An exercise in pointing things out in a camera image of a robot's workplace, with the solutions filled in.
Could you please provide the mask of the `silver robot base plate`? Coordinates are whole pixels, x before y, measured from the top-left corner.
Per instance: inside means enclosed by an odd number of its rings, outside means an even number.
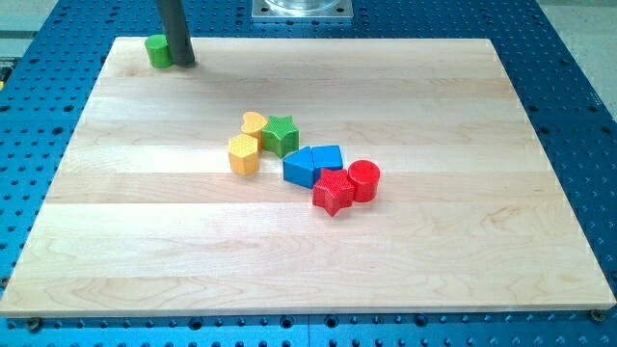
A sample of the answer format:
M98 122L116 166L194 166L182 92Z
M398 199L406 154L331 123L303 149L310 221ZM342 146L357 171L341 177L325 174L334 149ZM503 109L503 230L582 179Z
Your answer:
M351 0L252 0L253 19L351 19Z

